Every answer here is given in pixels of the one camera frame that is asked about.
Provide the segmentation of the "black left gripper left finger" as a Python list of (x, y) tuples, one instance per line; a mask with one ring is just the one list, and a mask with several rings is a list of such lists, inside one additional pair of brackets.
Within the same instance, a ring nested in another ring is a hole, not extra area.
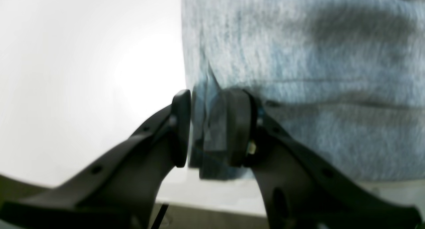
[(6, 201), (1, 219), (25, 229), (147, 229), (162, 181), (185, 166), (191, 93), (182, 90), (64, 184)]

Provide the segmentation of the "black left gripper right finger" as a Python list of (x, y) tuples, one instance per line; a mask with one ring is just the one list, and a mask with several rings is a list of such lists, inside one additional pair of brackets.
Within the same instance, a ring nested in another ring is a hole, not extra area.
[(363, 190), (293, 139), (242, 89), (223, 91), (229, 164), (250, 168), (271, 229), (422, 229), (414, 206)]

